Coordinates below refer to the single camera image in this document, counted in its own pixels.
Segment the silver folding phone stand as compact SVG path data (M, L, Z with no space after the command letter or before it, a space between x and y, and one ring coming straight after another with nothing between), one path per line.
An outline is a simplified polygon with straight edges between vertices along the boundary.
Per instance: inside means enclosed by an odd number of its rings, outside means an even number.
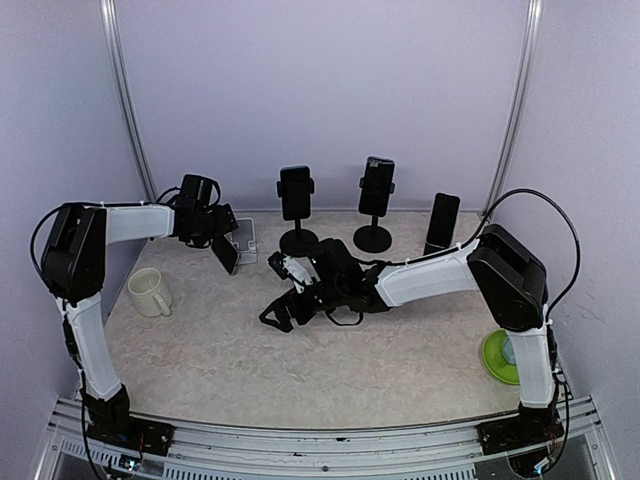
M239 265L254 264L258 261L257 237L252 218L237 220L237 229L231 233L231 243L239 253Z

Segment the clear-case black phone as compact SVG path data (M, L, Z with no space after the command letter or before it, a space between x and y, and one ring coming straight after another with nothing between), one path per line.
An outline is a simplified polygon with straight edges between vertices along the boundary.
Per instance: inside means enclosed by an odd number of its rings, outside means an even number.
M224 270L230 276L235 275L240 262L240 254L233 243L225 236L220 236L212 241L211 249Z

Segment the teal-edged black phone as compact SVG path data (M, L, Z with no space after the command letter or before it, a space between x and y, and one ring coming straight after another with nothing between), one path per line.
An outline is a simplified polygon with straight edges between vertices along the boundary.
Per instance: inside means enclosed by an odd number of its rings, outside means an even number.
M280 170L277 193L285 221L307 219L311 215L314 183L308 166L284 167Z

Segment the black round-base phone stand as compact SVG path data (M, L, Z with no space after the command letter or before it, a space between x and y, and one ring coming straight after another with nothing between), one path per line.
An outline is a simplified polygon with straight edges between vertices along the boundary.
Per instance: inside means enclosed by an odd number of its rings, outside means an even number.
M391 233L379 225L381 217L370 217L370 224L361 226L355 231L353 242L358 249L367 253L385 252L392 245Z

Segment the black folding phone stand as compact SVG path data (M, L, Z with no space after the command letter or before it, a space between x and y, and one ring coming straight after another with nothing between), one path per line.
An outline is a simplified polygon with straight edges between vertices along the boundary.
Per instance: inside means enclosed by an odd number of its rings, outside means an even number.
M447 247L426 243L423 250L424 256L434 255L447 250Z

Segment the blue-edged black phone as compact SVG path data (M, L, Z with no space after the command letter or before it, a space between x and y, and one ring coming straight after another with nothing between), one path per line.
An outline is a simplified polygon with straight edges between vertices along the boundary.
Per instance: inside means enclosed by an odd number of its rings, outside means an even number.
M370 156L367 158L364 176L359 180L361 189L358 211L364 215L384 217L390 196L394 193L393 175L395 162Z

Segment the white-edged black phone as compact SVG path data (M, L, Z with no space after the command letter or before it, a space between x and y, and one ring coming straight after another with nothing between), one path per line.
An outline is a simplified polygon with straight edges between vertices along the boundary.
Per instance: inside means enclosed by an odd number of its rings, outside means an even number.
M437 251L451 245L459 207L459 197L445 193L435 195L425 247Z

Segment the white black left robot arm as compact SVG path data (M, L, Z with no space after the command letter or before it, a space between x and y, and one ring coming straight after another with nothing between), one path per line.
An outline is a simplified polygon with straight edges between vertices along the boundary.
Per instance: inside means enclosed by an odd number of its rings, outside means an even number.
M48 216L53 225L36 270L55 298L86 394L98 401L108 402L122 389L101 307L109 245L176 238L189 248L211 249L230 275L239 265L228 239L238 227L232 208L222 203L218 182L200 175L185 175L177 194L163 203L68 202Z

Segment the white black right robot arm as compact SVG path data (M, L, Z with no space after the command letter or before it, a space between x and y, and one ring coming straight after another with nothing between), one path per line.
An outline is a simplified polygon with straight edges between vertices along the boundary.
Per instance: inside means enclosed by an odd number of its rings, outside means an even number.
M477 291L496 324L510 339L525 409L511 433L523 444L535 442L551 424L546 410L557 387L551 346L546 269L503 227L491 224L473 240L399 263L361 261L343 241L328 238L298 260L275 252L271 268L293 286L259 316L281 332L307 324L316 314L346 307L358 316L458 292Z

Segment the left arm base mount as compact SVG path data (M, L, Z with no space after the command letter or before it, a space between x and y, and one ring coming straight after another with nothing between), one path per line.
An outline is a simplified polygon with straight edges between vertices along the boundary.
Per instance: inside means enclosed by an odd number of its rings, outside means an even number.
M90 424L87 436L129 450L166 457L171 446L175 427L169 423L132 417L129 430L116 433L106 426Z

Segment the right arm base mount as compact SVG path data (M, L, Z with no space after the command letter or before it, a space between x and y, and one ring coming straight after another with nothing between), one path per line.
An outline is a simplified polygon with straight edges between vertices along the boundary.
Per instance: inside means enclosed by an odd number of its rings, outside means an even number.
M484 455L493 455L550 441L564 435L559 419L523 415L483 422L477 427Z

